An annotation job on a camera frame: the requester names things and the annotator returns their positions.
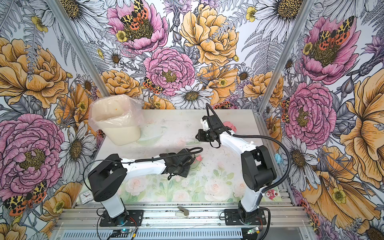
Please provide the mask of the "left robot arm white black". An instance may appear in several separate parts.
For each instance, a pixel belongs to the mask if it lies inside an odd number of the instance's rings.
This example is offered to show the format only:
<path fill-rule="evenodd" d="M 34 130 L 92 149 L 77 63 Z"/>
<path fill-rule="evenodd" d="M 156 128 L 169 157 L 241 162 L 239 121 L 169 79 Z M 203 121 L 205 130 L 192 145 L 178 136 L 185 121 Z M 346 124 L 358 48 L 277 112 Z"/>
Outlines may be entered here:
<path fill-rule="evenodd" d="M 175 176 L 186 178 L 196 155 L 202 151 L 201 147 L 184 148 L 178 153 L 138 160 L 123 159 L 118 154 L 112 154 L 90 170 L 87 187 L 92 191 L 94 201 L 103 205 L 111 219 L 126 219 L 128 213 L 118 194 L 124 180 L 147 175 L 167 175 L 168 180 Z"/>

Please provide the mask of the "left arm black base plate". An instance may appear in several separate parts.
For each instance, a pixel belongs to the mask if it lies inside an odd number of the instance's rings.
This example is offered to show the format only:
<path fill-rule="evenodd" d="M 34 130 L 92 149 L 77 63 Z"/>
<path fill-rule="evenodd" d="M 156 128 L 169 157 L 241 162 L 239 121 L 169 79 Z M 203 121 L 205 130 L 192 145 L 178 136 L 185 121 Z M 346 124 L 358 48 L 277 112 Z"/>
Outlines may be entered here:
<path fill-rule="evenodd" d="M 115 218 L 111 218 L 107 211 L 102 214 L 100 227 L 140 227 L 142 225 L 143 210 L 125 210 Z"/>

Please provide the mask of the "green dustpan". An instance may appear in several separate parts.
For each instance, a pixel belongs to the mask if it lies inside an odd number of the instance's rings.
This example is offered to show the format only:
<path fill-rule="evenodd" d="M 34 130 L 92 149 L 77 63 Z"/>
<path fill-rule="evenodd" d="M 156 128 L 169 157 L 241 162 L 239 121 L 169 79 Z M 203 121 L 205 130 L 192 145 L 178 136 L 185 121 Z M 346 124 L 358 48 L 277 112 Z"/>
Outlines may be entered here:
<path fill-rule="evenodd" d="M 191 164 L 191 170 L 196 169 L 200 165 L 202 160 L 203 158 L 201 155 L 198 155 L 197 157 L 195 157 L 194 162 Z"/>

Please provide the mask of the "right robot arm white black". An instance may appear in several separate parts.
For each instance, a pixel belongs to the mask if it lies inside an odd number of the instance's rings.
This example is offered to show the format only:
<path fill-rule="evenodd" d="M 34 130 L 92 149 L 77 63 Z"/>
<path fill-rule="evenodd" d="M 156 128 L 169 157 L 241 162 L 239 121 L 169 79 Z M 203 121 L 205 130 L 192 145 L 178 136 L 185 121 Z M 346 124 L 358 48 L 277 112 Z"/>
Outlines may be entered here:
<path fill-rule="evenodd" d="M 236 135 L 229 127 L 224 126 L 217 116 L 204 116 L 201 124 L 203 128 L 196 135 L 198 141 L 208 143 L 216 141 L 219 146 L 230 148 L 240 156 L 243 179 L 248 188 L 239 202 L 238 212 L 243 216 L 256 214 L 264 192 L 276 179 L 277 174 L 268 148 L 248 142 L 246 139 L 272 140 L 272 138 L 261 135 Z"/>

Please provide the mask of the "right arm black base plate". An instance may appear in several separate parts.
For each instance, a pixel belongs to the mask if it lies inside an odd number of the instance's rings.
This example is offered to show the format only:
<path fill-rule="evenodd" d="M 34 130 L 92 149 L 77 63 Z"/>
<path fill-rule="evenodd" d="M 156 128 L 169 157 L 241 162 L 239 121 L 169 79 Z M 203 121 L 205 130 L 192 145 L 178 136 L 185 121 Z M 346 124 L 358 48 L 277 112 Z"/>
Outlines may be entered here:
<path fill-rule="evenodd" d="M 224 221 L 227 226 L 240 225 L 266 225 L 267 219 L 263 210 L 255 210 L 250 213 L 242 209 L 225 209 Z"/>

